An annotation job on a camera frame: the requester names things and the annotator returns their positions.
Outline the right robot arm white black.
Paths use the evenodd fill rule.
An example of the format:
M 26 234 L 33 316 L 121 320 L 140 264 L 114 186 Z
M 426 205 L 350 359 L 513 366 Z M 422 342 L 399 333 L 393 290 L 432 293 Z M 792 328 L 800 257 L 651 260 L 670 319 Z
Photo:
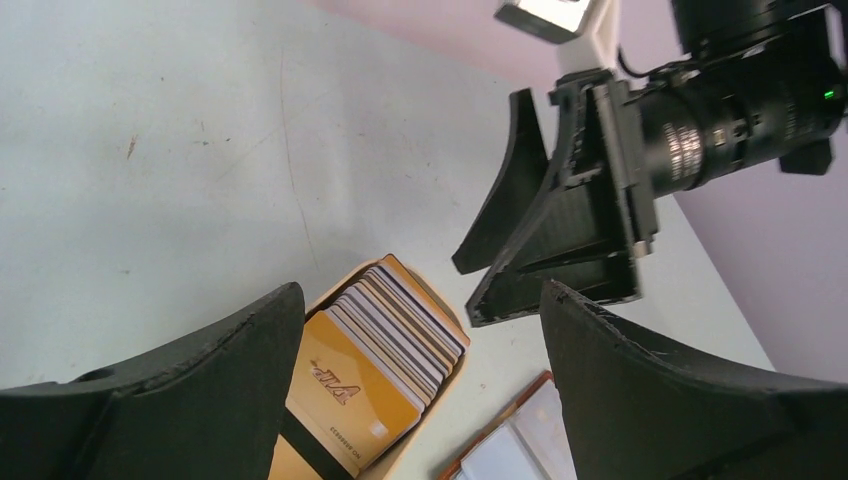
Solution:
M 641 296 L 656 201 L 760 163 L 825 174 L 847 113 L 823 1 L 675 1 L 683 56 L 636 73 L 617 1 L 504 1 L 496 18 L 554 44 L 547 148 L 530 90 L 511 93 L 504 161 L 456 269 L 483 272 L 475 327 L 534 315 L 555 280 L 602 304 Z M 633 88 L 640 78 L 643 86 Z

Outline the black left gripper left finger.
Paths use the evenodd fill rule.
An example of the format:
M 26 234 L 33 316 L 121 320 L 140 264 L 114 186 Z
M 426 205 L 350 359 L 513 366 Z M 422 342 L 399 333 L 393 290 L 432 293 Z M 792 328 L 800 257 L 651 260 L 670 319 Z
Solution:
M 1 393 L 5 479 L 264 479 L 305 323 L 287 283 L 147 353 Z

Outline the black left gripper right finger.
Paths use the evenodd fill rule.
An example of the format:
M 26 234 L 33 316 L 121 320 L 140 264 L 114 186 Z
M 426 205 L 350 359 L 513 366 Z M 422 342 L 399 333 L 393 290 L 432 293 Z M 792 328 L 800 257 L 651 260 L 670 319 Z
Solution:
M 581 479 L 843 479 L 847 387 L 698 350 L 549 281 L 539 313 Z

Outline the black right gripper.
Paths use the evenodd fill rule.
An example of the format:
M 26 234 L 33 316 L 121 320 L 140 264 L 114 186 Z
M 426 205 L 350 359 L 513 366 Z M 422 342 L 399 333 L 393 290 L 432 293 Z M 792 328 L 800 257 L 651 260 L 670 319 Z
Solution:
M 537 193 L 548 156 L 535 102 L 512 92 L 504 160 L 452 256 L 461 274 L 491 266 L 466 303 L 475 328 L 537 314 L 549 280 L 601 305 L 642 293 L 636 258 L 653 252 L 659 225 L 638 96 L 591 69 L 558 79 L 549 98 L 576 120 L 562 185 Z

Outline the brown leather card holder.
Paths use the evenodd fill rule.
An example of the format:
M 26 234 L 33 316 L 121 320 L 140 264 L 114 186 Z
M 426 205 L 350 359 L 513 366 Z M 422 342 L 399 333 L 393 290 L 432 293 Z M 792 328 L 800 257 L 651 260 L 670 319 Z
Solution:
M 438 477 L 575 479 L 552 372 L 542 372 Z

